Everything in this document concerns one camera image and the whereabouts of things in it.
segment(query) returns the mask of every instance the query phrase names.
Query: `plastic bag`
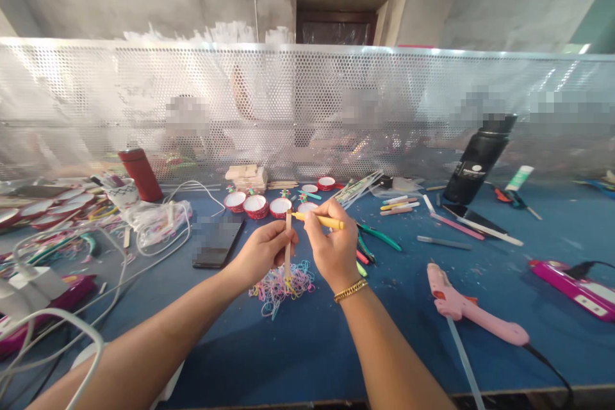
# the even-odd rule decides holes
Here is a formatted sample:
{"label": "plastic bag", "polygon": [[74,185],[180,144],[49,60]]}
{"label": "plastic bag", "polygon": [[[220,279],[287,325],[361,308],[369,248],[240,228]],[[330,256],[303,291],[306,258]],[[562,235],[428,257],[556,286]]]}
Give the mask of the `plastic bag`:
{"label": "plastic bag", "polygon": [[175,235],[186,222],[186,215],[188,220],[192,216],[192,207],[188,201],[166,204],[142,201],[123,211],[122,219],[136,232],[139,248],[144,248]]}
{"label": "plastic bag", "polygon": [[401,195],[408,197],[421,197],[423,194],[419,192],[423,186],[420,185],[424,179],[406,179],[402,177],[393,178],[393,186],[390,189],[385,189],[381,186],[370,188],[374,197],[393,199]]}

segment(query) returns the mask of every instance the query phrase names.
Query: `hand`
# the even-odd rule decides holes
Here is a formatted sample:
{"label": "hand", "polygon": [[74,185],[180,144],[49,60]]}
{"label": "hand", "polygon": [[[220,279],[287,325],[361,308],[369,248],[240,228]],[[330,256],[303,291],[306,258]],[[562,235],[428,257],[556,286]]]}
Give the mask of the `hand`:
{"label": "hand", "polygon": [[[316,215],[343,221],[344,230],[324,235]],[[351,287],[361,276],[357,269],[357,224],[348,216],[336,199],[329,199],[318,208],[306,213],[307,237],[312,245],[316,267],[333,293]]]}
{"label": "hand", "polygon": [[274,221],[255,230],[228,269],[248,290],[260,282],[270,269],[284,264],[284,249],[291,242],[290,254],[295,254],[299,238],[294,229],[286,230],[285,221]]}

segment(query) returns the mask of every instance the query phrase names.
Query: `blue work surface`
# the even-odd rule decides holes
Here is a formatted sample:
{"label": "blue work surface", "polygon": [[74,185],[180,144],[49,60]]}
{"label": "blue work surface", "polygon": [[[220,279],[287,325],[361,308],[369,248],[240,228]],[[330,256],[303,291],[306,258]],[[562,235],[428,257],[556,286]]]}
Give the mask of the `blue work surface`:
{"label": "blue work surface", "polygon": [[[322,193],[324,199],[331,194]],[[279,191],[267,193],[269,201],[278,196]],[[429,196],[435,205],[436,192]],[[218,205],[202,192],[180,193],[177,198],[192,203],[195,217],[218,210]],[[435,221],[424,203],[412,213],[382,217],[381,201],[369,196],[349,209],[357,221],[384,231],[402,246],[403,251],[397,252],[365,235],[367,246],[377,257],[377,266],[367,267],[368,281],[402,334],[449,394],[468,393],[470,389],[447,322],[436,312],[429,290],[426,267],[430,259],[447,272],[460,293],[479,298],[479,305],[488,312],[525,328],[533,346],[573,387],[604,386],[615,381],[615,325],[590,315],[534,276],[528,267],[531,259],[556,259],[568,264],[600,259],[615,263],[609,237],[615,202],[596,190],[574,184],[527,184],[523,198],[543,221],[528,211],[498,202],[488,187],[482,188],[471,205],[525,242],[523,247],[497,239],[473,239]],[[453,219],[444,210],[439,213]],[[257,226],[271,220],[271,216],[257,222],[247,219],[234,253]],[[361,367],[342,311],[314,265],[302,223],[294,220],[294,226],[300,240],[295,258],[310,262],[316,275],[316,291],[298,300],[285,300],[275,321],[261,316],[262,303],[257,298],[247,293],[240,296],[186,358],[175,391],[161,408],[366,398]],[[421,243],[417,235],[470,243],[473,250]],[[14,239],[3,237],[3,250]],[[140,276],[100,326],[104,339],[115,339],[214,274],[214,270],[192,268],[198,246],[195,235],[176,254]],[[104,261],[99,265],[98,283],[105,280],[113,286],[120,259],[116,252],[105,253],[101,259]],[[130,269],[134,273],[151,261],[154,260],[140,256]],[[591,275],[615,286],[615,270],[596,266]],[[92,308],[85,318],[92,320],[104,307]],[[562,388],[559,379],[526,350],[503,342],[467,320],[458,322],[457,328],[484,393]],[[62,338],[61,333],[50,335],[33,351],[32,358],[57,350]],[[78,352],[79,348],[73,348],[65,355],[50,382],[65,373]],[[16,398],[13,408],[22,408],[43,375],[36,371],[16,377],[7,402]],[[26,386],[30,387],[18,398]]]}

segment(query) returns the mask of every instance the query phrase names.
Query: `red thermos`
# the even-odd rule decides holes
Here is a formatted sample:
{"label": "red thermos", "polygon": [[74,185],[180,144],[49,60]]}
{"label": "red thermos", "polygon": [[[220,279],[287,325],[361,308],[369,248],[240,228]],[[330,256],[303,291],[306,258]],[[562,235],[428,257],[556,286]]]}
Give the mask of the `red thermos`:
{"label": "red thermos", "polygon": [[139,195],[145,202],[156,202],[162,199],[162,191],[156,180],[156,176],[149,165],[149,160],[145,156],[145,151],[140,147],[119,151],[117,153],[124,164],[128,176],[135,180],[135,185],[139,189]]}

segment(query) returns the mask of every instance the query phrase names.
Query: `perforated metal partition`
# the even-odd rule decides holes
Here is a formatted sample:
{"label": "perforated metal partition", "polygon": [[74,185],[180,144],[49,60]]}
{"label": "perforated metal partition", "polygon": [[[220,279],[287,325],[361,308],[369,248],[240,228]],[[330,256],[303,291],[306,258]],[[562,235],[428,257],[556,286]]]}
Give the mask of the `perforated metal partition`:
{"label": "perforated metal partition", "polygon": [[162,180],[237,163],[441,178],[503,112],[520,117],[501,167],[593,174],[613,163],[613,76],[605,56],[4,38],[0,177],[70,176],[139,145]]}

